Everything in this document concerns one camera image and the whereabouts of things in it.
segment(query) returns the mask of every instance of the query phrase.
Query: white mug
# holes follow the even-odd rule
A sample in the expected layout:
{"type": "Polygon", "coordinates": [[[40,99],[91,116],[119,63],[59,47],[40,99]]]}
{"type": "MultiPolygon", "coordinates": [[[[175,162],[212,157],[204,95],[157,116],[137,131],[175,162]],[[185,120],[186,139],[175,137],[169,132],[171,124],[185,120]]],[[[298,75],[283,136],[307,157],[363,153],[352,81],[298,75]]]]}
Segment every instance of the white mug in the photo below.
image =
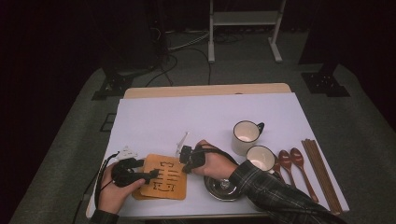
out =
{"type": "Polygon", "coordinates": [[[233,152],[240,156],[246,156],[248,150],[256,144],[263,129],[264,123],[255,124],[249,120],[242,120],[235,124],[233,127],[233,152]]]}
{"type": "Polygon", "coordinates": [[[275,156],[268,147],[251,147],[247,152],[247,159],[261,170],[272,173],[272,168],[275,165],[275,156]]]}

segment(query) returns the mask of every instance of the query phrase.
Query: wooden chopstick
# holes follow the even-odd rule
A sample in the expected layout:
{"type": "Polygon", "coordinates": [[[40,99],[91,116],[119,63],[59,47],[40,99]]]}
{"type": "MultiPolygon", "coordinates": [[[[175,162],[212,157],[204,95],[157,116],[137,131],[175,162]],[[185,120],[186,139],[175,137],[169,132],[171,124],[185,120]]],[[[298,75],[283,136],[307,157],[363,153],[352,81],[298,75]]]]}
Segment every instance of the wooden chopstick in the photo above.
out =
{"type": "Polygon", "coordinates": [[[303,143],[306,154],[314,168],[315,174],[318,178],[319,184],[323,190],[327,203],[333,214],[339,215],[342,213],[343,208],[338,201],[337,194],[335,193],[332,181],[330,180],[329,173],[320,156],[318,145],[315,140],[305,139],[303,143]]]}

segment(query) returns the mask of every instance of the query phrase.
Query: white paper sheet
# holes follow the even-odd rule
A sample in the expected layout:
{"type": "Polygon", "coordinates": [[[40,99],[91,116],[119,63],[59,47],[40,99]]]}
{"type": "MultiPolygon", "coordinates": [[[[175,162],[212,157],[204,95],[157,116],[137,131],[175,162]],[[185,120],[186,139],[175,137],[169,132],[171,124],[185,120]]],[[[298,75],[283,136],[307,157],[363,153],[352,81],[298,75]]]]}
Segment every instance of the white paper sheet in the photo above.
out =
{"type": "MultiPolygon", "coordinates": [[[[240,120],[264,122],[257,145],[270,148],[276,155],[282,149],[297,147],[304,155],[305,171],[318,196],[319,203],[329,209],[315,172],[301,143],[306,138],[316,140],[294,93],[236,94],[186,96],[120,100],[116,120],[110,135],[105,158],[125,146],[138,153],[138,159],[149,153],[174,156],[177,143],[190,132],[185,145],[194,147],[205,139],[228,152],[238,162],[246,158],[231,150],[233,126],[240,120]]],[[[328,163],[324,160],[338,199],[344,211],[348,205],[328,163]]],[[[301,171],[293,165],[292,174],[298,189],[306,194],[301,171]]],[[[286,182],[289,176],[282,171],[286,182]]],[[[93,197],[87,217],[94,211],[93,197]]],[[[246,197],[235,202],[221,202],[205,189],[201,176],[188,175],[187,197],[183,201],[128,198],[119,215],[122,217],[180,217],[249,215],[256,211],[246,197]]]]}

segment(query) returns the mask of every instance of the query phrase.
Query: white metal frame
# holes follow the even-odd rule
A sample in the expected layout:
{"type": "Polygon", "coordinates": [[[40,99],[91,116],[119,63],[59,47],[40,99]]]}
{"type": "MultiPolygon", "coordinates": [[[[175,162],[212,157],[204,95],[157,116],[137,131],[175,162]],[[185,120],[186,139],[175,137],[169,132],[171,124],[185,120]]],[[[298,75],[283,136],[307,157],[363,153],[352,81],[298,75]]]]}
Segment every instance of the white metal frame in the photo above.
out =
{"type": "Polygon", "coordinates": [[[277,63],[282,62],[279,50],[276,46],[276,39],[279,33],[280,23],[283,18],[286,0],[281,0],[279,11],[239,11],[239,12],[214,12],[213,0],[210,0],[209,11],[209,43],[208,60],[215,61],[215,45],[213,41],[214,26],[220,25],[274,25],[275,30],[271,37],[268,37],[271,50],[277,63]]]}

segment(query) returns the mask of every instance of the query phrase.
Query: mug handle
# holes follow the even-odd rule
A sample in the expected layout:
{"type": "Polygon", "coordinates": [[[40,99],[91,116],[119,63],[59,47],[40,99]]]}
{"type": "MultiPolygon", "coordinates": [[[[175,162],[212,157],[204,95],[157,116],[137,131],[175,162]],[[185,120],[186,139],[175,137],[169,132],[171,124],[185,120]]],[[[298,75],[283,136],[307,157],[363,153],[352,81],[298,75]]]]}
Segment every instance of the mug handle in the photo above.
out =
{"type": "Polygon", "coordinates": [[[259,133],[262,133],[262,130],[264,130],[264,123],[261,122],[257,125],[257,128],[259,128],[259,133]]]}

